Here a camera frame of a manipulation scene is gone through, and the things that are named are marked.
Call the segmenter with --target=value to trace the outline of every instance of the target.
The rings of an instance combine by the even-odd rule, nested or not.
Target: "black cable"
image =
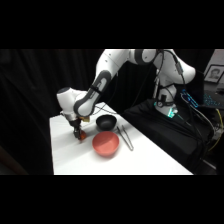
[[[135,103],[137,102],[138,97],[139,97],[139,95],[140,95],[140,93],[141,93],[141,91],[142,91],[142,88],[144,87],[144,85],[145,85],[145,83],[146,83],[146,80],[147,80],[148,77],[149,77],[149,73],[150,73],[150,71],[152,70],[153,63],[154,63],[154,61],[156,60],[156,58],[159,56],[160,53],[161,53],[161,52],[157,53],[156,56],[154,57],[154,59],[152,60],[150,69],[149,69],[149,71],[148,71],[148,73],[147,73],[147,76],[145,77],[145,79],[144,79],[144,81],[143,81],[143,83],[142,83],[142,86],[141,86],[141,88],[140,88],[140,90],[139,90],[139,92],[138,92],[138,95],[137,95],[137,97],[135,98],[135,101],[134,101],[134,103],[132,104],[131,107],[133,107],[133,106],[135,105]]]
[[[110,112],[110,111],[108,111],[108,110],[105,110],[105,109],[103,109],[103,108],[100,108],[100,107],[98,107],[98,106],[95,106],[96,108],[99,108],[99,109],[101,109],[101,110],[103,110],[103,111],[106,111],[107,113],[110,113],[110,114],[117,114],[117,115],[121,115],[121,114],[118,114],[118,113],[113,113],[113,112]]]
[[[164,50],[164,51],[170,53],[170,54],[173,56],[173,59],[174,59],[174,61],[175,61],[176,64],[179,63],[179,61],[178,61],[176,55],[175,55],[172,51],[169,51],[169,50]],[[187,90],[186,82],[185,82],[183,73],[180,72],[180,75],[181,75],[182,80],[183,80],[184,88]],[[202,137],[200,131],[197,130],[197,127],[196,127],[196,125],[195,125],[194,117],[193,117],[193,114],[192,114],[192,108],[191,108],[191,106],[189,105],[189,103],[186,102],[186,104],[187,104],[188,109],[189,109],[189,111],[190,111],[191,123],[193,124],[192,126],[193,126],[193,129],[194,129],[194,132],[195,132],[196,136],[197,136],[197,133],[199,134],[199,136],[200,136],[200,138],[201,138],[201,141],[202,141],[202,144],[203,144],[203,147],[205,148],[205,143],[204,143],[203,137]]]

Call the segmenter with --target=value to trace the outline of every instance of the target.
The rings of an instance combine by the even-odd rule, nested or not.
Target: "red plate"
[[[95,136],[92,145],[99,155],[111,156],[118,149],[119,138],[113,132],[110,131],[101,132]]]

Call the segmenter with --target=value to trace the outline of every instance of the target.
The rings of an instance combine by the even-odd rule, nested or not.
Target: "table surface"
[[[114,112],[108,106],[104,109]],[[96,119],[104,114],[108,113],[100,111],[91,116],[90,123],[82,123],[82,130],[87,134],[82,142],[74,137],[73,128],[63,116],[50,118],[55,175],[192,175],[119,115],[114,115],[116,127],[124,125],[134,151],[130,151],[115,129],[120,140],[117,152],[111,158],[98,155],[92,147],[92,140],[99,133]]]

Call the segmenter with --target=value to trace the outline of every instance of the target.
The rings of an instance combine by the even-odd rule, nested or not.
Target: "cable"
[[[178,61],[176,55],[172,51],[169,51],[169,50],[164,50],[164,51],[170,53],[173,56],[173,59],[174,59],[174,61],[176,63],[175,65],[176,65],[177,71],[178,71],[178,73],[181,75],[181,77],[183,79],[184,88],[187,90],[186,82],[185,82],[185,79],[184,79],[184,76],[183,76],[183,70],[182,70],[181,64]],[[194,129],[194,132],[195,132],[195,134],[197,136],[198,131],[197,131],[197,128],[195,126],[194,117],[193,117],[193,114],[192,114],[192,109],[191,109],[191,107],[190,107],[188,102],[187,102],[187,105],[188,105],[188,109],[190,111],[191,123],[193,124],[193,129]],[[202,141],[203,147],[205,147],[205,143],[204,143],[203,137],[201,136],[200,132],[199,132],[199,135],[201,137],[201,141]]]
[[[108,110],[105,110],[105,109],[103,109],[103,108],[100,108],[100,107],[98,107],[98,106],[95,106],[96,108],[99,108],[99,109],[101,109],[101,110],[103,110],[103,111],[106,111],[106,112],[108,112],[108,113],[110,113],[110,114],[117,114],[117,115],[120,115],[120,114],[118,114],[118,113],[113,113],[113,112],[110,112],[110,111],[108,111]]]
[[[219,118],[220,118],[220,121],[221,121],[222,133],[223,133],[223,120],[222,120],[222,116],[221,116],[220,111],[219,111],[218,109],[216,109],[216,111],[217,111],[218,114],[219,114]],[[221,137],[217,140],[217,142],[215,143],[215,145],[214,145],[212,148],[210,148],[210,149],[208,150],[209,152],[211,152],[211,151],[218,145],[218,143],[219,143],[219,141],[220,141],[221,138],[222,138],[222,135],[221,135]]]
[[[152,60],[150,69],[149,69],[149,71],[148,71],[148,74],[150,73],[150,71],[151,71],[151,69],[152,69],[152,67],[153,67],[153,63],[154,63],[154,61],[156,60],[156,58],[159,56],[160,53],[161,53],[161,52],[159,52],[159,53],[154,57],[154,59]],[[160,72],[161,72],[162,66],[163,66],[163,61],[162,61],[162,64],[161,64],[161,67],[160,67],[160,71],[159,71],[157,77],[159,76],[159,74],[160,74]],[[139,97],[139,95],[140,95],[140,93],[141,93],[141,91],[142,91],[142,88],[143,88],[143,86],[145,85],[146,80],[148,79],[148,77],[149,77],[149,75],[147,75],[147,76],[145,77],[145,79],[144,79],[144,81],[143,81],[143,83],[142,83],[142,86],[141,86],[141,88],[140,88],[140,90],[139,90],[139,92],[138,92],[138,95],[137,95],[137,97],[135,98],[135,101],[134,101],[134,103],[132,104],[131,107],[133,107],[133,106],[135,105],[135,103],[137,102],[138,97]]]
[[[184,98],[183,98],[183,94],[181,93],[181,98],[185,101],[185,102],[187,102]],[[212,131],[213,131],[213,136],[214,136],[214,134],[215,134],[215,128],[214,128],[214,126],[212,125],[212,123],[211,123],[211,121],[203,114],[203,113],[201,113],[199,110],[197,110],[196,108],[194,108],[192,105],[191,105],[191,107],[192,107],[192,109],[193,110],[195,110],[197,113],[199,113],[208,123],[209,123],[209,125],[211,126],[211,128],[212,128]]]
[[[96,112],[95,114],[93,114],[93,115],[98,114],[101,110],[103,110],[103,108],[104,108],[106,105],[108,105],[108,104],[110,103],[110,101],[114,98],[114,96],[115,96],[115,94],[116,94],[116,92],[117,92],[117,86],[118,86],[118,72],[117,72],[117,81],[116,81],[116,86],[115,86],[114,94],[113,94],[112,97],[109,99],[109,101],[108,101],[107,103],[105,103],[104,106],[101,107],[100,110],[97,111],[97,112]]]

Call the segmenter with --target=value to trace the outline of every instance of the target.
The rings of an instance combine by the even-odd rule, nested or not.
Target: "green light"
[[[170,111],[169,111],[168,117],[171,117],[171,118],[172,118],[172,108],[170,108]]]
[[[168,117],[173,118],[175,114],[173,113],[173,109],[171,108],[168,114]]]

